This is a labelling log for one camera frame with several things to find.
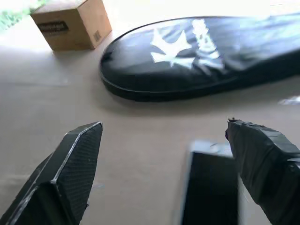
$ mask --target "cardboard box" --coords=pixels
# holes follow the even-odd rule
[[[54,51],[95,49],[112,30],[102,0],[49,0],[31,17]]]

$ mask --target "black rectangular object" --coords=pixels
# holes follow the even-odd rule
[[[181,225],[237,225],[238,174],[232,157],[191,152]]]
[[[102,123],[68,132],[26,181],[0,225],[78,225],[95,177]]]

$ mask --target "cardboard surface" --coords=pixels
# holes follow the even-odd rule
[[[31,17],[54,51],[94,49],[112,30],[101,0],[52,0]]]

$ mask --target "black tape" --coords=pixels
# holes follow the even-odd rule
[[[240,176],[273,225],[300,224],[300,150],[271,128],[229,120],[226,137]]]

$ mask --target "white logo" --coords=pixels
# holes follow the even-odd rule
[[[213,63],[211,60],[219,58],[219,53],[216,50],[216,46],[212,42],[210,35],[208,33],[208,28],[206,27],[204,20],[193,20],[192,25],[194,27],[193,33],[196,36],[196,40],[198,43],[198,48],[204,55],[201,55],[201,59],[199,59],[199,63],[202,65],[217,67],[219,68],[221,65],[217,63]],[[165,42],[158,30],[154,30],[153,40],[151,45],[154,45],[161,49],[165,54],[160,54],[156,52],[151,52],[154,63],[158,62],[169,62],[172,67],[174,64],[179,64],[181,66],[187,67],[189,69],[192,68],[195,57],[192,58],[179,58],[176,57],[177,54],[185,49],[189,49],[192,46],[187,42],[186,34],[183,31],[178,38],[178,40],[172,44]]]
[[[169,62],[172,67],[174,63],[182,65],[184,67],[191,68],[195,58],[177,58],[177,54],[182,50],[189,49],[192,46],[187,42],[185,32],[183,31],[178,40],[172,44],[165,42],[158,30],[154,30],[152,45],[160,48],[165,54],[151,52],[154,63],[157,62]]]

